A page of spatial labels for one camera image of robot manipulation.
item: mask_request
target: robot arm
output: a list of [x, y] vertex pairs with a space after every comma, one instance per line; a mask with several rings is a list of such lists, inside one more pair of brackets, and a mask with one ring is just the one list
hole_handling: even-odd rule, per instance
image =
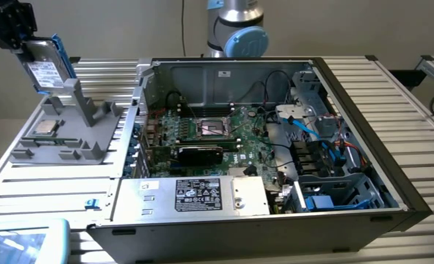
[[212, 57], [261, 57], [269, 46], [257, 0], [209, 0]]
[[37, 32], [33, 6], [18, 0], [0, 0], [0, 48], [10, 49], [25, 61], [34, 61], [24, 41]]

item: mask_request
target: green circuit board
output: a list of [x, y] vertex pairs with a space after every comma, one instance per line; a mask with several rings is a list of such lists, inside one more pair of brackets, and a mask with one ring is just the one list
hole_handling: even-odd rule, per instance
[[[249, 117], [249, 111], [256, 112], [257, 109], [252, 107], [240, 108], [238, 112], [226, 118], [225, 122], [228, 126], [225, 136], [202, 135], [206, 133], [206, 130], [202, 128], [200, 129], [198, 125], [202, 124], [201, 122], [204, 122], [204, 120], [208, 122], [221, 122], [224, 117], [206, 119], [181, 118], [177, 111], [168, 111], [161, 116], [152, 116], [146, 131], [150, 145], [148, 155], [152, 177], [222, 176], [234, 174], [236, 171], [241, 173], [244, 169], [254, 165], [257, 167], [258, 176], [264, 179], [266, 189], [280, 190], [281, 187], [278, 184], [274, 184], [277, 169], [269, 167], [276, 166], [276, 161], [269, 156], [266, 164], [264, 163], [273, 148], [257, 139], [254, 133], [257, 118]], [[256, 128], [260, 129], [262, 133], [262, 118], [260, 118]], [[232, 142], [216, 143], [213, 141], [222, 139], [228, 139]], [[189, 146], [228, 146], [233, 148], [234, 151], [224, 153], [224, 161], [218, 165], [212, 167], [182, 167], [177, 169], [177, 167], [174, 167], [178, 164], [176, 153], [180, 147], [182, 147], [182, 145], [177, 144], [177, 140], [181, 140], [181, 143], [193, 142]]]

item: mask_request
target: power supply label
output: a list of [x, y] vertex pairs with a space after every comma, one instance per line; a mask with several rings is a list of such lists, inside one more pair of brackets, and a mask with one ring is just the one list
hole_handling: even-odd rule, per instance
[[222, 210], [220, 179], [176, 181], [176, 204], [178, 212]]

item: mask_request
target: screen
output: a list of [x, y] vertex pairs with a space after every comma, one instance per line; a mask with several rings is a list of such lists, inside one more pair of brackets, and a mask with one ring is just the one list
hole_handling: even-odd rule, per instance
[[0, 264], [32, 264], [38, 258], [48, 228], [0, 231]]

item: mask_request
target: white wall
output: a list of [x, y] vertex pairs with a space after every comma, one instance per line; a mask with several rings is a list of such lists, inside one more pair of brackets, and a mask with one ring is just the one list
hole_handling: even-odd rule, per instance
[[[181, 56], [181, 0], [33, 0], [40, 36], [58, 33], [85, 58]], [[376, 54], [412, 68], [434, 54], [434, 0], [261, 0], [268, 56]], [[208, 50], [206, 0], [186, 0], [189, 56]], [[432, 91], [420, 91], [428, 100]], [[16, 57], [0, 50], [0, 118], [26, 118], [40, 96]]]

